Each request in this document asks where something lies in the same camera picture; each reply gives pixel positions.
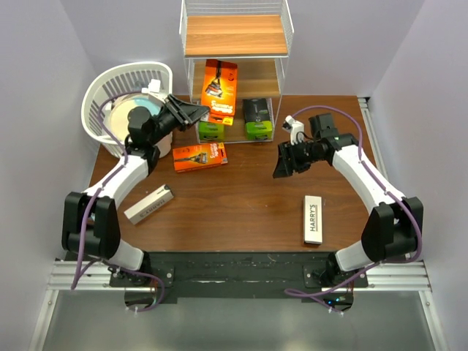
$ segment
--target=orange product package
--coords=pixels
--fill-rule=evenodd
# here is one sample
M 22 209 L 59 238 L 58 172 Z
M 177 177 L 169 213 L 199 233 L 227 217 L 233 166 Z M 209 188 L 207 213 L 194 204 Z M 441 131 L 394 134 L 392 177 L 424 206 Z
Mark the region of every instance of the orange product package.
M 176 172 L 202 170 L 227 163 L 224 143 L 208 143 L 184 148 L 174 148 L 174 169 Z
M 210 107 L 210 115 L 232 119 L 235 115 L 236 91 L 237 64 L 206 60 L 201 105 Z

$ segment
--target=white razor box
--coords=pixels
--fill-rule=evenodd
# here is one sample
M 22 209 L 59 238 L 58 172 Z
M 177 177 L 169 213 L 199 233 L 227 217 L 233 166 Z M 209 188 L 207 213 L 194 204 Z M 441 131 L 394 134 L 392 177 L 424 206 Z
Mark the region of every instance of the white razor box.
M 320 196 L 304 197 L 304 242 L 306 244 L 322 243 L 322 198 Z
M 141 201 L 135 203 L 124 214 L 131 223 L 137 224 L 173 198 L 174 195 L 170 191 L 170 187 L 163 185 Z

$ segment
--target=white wall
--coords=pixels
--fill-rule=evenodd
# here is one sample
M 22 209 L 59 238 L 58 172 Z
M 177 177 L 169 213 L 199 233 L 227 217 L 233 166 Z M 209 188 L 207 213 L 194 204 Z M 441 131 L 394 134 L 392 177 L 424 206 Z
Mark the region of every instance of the white wall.
M 18 351 L 61 252 L 64 198 L 94 166 L 80 101 L 95 73 L 58 0 L 2 6 L 0 43 L 0 350 Z
M 187 94 L 181 0 L 61 1 L 97 72 L 129 61 L 162 61 L 174 72 L 174 92 Z M 285 93 L 368 96 L 423 0 L 289 3 L 295 36 Z
M 452 351 L 468 350 L 468 2 L 426 0 L 371 98 L 390 179 L 424 204 L 423 256 Z

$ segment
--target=gray floor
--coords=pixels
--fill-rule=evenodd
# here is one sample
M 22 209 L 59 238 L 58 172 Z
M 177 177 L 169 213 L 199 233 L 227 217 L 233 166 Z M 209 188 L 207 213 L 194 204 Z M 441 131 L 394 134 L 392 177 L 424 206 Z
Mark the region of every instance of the gray floor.
M 434 350 L 417 292 L 358 292 L 344 317 L 299 300 L 180 299 L 137 317 L 122 292 L 63 291 L 44 350 Z

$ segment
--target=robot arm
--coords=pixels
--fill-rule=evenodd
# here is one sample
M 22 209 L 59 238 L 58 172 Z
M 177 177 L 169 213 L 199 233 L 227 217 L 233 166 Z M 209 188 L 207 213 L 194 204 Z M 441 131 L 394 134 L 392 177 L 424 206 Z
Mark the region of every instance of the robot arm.
M 330 285 L 344 272 L 415 251 L 415 228 L 396 201 L 409 209 L 422 228 L 423 205 L 419 199 L 407 199 L 392 186 L 351 134 L 338 133 L 330 113 L 311 117 L 309 122 L 313 138 L 304 141 L 303 124 L 290 116 L 286 118 L 283 127 L 291 133 L 290 142 L 278 145 L 279 160 L 273 177 L 302 173 L 314 162 L 327 161 L 349 181 L 369 212 L 361 240 L 330 255 L 321 282 Z
M 152 116 L 145 107 L 131 110 L 126 154 L 101 181 L 82 193 L 71 192 L 67 196 L 62 247 L 70 252 L 80 251 L 85 209 L 94 202 L 85 219 L 84 254 L 105 259 L 127 270 L 151 274 L 149 256 L 121 239 L 117 208 L 133 187 L 156 167 L 159 159 L 156 143 L 175 128 L 190 128 L 208 113 L 209 107 L 182 102 L 172 94 L 167 96 L 157 116 Z

